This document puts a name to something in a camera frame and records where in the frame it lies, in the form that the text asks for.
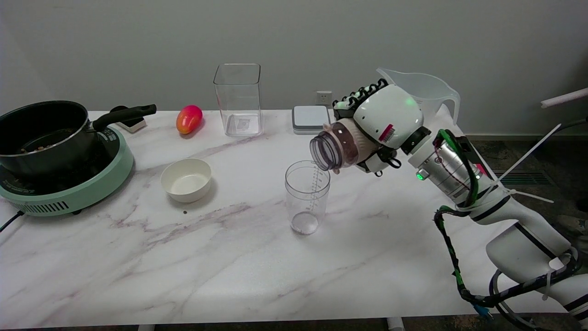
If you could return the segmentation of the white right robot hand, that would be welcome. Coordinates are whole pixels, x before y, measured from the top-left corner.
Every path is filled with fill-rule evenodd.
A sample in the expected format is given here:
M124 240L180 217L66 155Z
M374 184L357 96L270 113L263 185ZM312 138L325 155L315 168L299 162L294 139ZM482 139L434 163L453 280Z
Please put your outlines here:
M355 166L381 176L400 168L397 152L409 155L431 131L416 100L381 78L332 103L336 121L325 126L321 143L323 167L338 173Z

